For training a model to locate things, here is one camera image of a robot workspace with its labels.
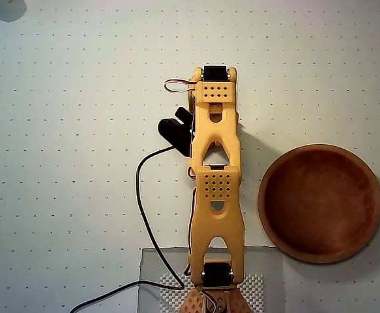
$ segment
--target brown bowl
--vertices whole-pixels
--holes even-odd
[[[277,159],[263,177],[259,216],[271,241],[310,263],[356,254],[380,220],[380,189],[371,169],[332,145],[306,145]]]

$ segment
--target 3d printed arm segment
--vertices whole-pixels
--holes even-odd
[[[217,82],[206,81],[202,80],[202,70],[197,68],[192,78],[196,82],[195,90],[190,92],[190,110],[193,109],[196,121],[190,166],[197,178],[197,195],[191,225],[192,252],[188,256],[188,262],[191,265],[192,282],[201,289],[231,289],[244,279],[244,224],[239,206],[241,147],[237,137],[236,70],[230,68],[228,73],[227,81],[221,79],[222,76]],[[228,165],[203,165],[204,156],[212,143],[222,145],[229,158]],[[231,255],[230,260],[205,260],[205,253],[214,237],[223,238]],[[226,268],[226,265],[223,267],[224,263],[230,265],[230,279],[218,279],[219,285],[224,286],[215,286],[210,280],[207,283],[203,276],[211,275],[206,273],[206,268],[214,268],[214,265],[210,266],[211,263],[220,264],[221,269]]]

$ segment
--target bowl rim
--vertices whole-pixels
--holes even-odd
[[[364,175],[368,178],[370,182],[370,188],[372,190],[372,196],[374,200],[371,224],[365,231],[365,234],[362,236],[362,238],[355,245],[350,246],[348,247],[348,249],[345,249],[343,251],[333,252],[329,254],[312,254],[301,250],[297,250],[296,248],[293,248],[280,238],[280,236],[273,230],[268,220],[268,216],[265,210],[265,194],[267,191],[267,185],[270,177],[288,159],[300,153],[310,151],[328,151],[337,153],[345,158],[348,158],[351,162],[358,166],[360,170],[363,171]],[[315,143],[310,145],[303,145],[284,153],[268,167],[259,186],[259,191],[257,195],[257,208],[259,212],[259,218],[262,223],[263,229],[265,230],[265,233],[268,235],[269,239],[287,255],[299,261],[304,261],[306,263],[336,263],[354,256],[356,253],[361,251],[374,237],[380,223],[380,188],[378,180],[373,171],[357,155],[355,155],[351,151],[348,151],[344,148],[335,145]]]

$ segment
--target black cable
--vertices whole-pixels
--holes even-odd
[[[191,224],[192,224],[192,218],[194,217],[194,204],[196,202],[196,188],[192,191],[192,202],[191,202],[191,215],[190,215],[190,222],[188,224],[188,251],[190,251],[191,254]]]
[[[192,218],[194,216],[194,206],[196,202],[196,188],[192,191],[192,201],[191,201],[191,215],[190,215],[190,222],[188,223],[188,251],[191,254],[191,224],[192,224]],[[188,263],[185,270],[184,275],[188,276],[190,273],[188,272],[190,270],[190,264]]]
[[[184,282],[179,278],[179,276],[173,270],[172,266],[168,263],[168,260],[165,258],[165,255],[162,253],[161,249],[159,248],[158,243],[156,242],[156,239],[155,239],[155,237],[154,237],[154,235],[152,233],[152,230],[151,230],[151,227],[150,227],[149,222],[147,220],[145,211],[143,210],[142,201],[141,201],[141,198],[140,198],[140,187],[139,187],[140,170],[142,169],[142,166],[144,165],[144,163],[146,161],[148,161],[150,158],[155,157],[156,155],[159,155],[159,154],[161,154],[163,152],[166,152],[166,151],[169,151],[169,150],[172,150],[172,149],[174,149],[174,147],[168,147],[168,148],[164,148],[164,149],[155,151],[155,152],[147,155],[139,163],[138,168],[136,169],[136,199],[138,201],[138,207],[139,207],[140,213],[142,215],[143,222],[145,223],[148,235],[151,238],[152,244],[153,244],[156,252],[158,253],[159,257],[161,258],[162,262],[167,267],[168,271],[170,271],[170,273],[172,274],[172,276],[174,276],[174,278],[178,282],[179,286],[168,286],[168,285],[159,284],[157,282],[151,282],[151,281],[148,281],[148,280],[137,280],[135,282],[131,282],[131,283],[127,284],[127,285],[124,285],[124,286],[121,286],[121,287],[116,288],[114,290],[111,290],[111,291],[105,293],[104,295],[101,295],[101,296],[96,297],[94,299],[91,299],[91,300],[88,300],[86,302],[83,302],[83,303],[77,305],[76,307],[74,307],[70,311],[70,313],[76,313],[79,310],[82,310],[83,308],[85,308],[86,306],[93,305],[93,304],[95,304],[97,302],[103,301],[103,300],[105,300],[105,299],[107,299],[107,298],[115,295],[116,293],[119,293],[119,292],[121,292],[123,290],[126,290],[126,289],[134,287],[134,286],[138,286],[138,285],[149,285],[149,286],[154,286],[154,287],[159,287],[159,288],[164,288],[164,289],[169,289],[169,290],[183,290],[184,289]]]

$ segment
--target textured mat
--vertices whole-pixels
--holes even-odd
[[[175,291],[161,289],[159,292],[160,313],[176,313],[179,312],[180,307],[183,305],[185,297],[188,292],[194,287],[191,283],[191,278],[189,276],[181,275],[181,279],[184,282],[184,290]],[[171,274],[165,274],[160,277],[161,284],[174,285],[176,281]],[[264,301],[264,281],[263,275],[246,275],[244,282],[239,285],[239,290],[242,296],[246,299],[249,307],[254,313],[264,313],[265,312],[265,301]]]

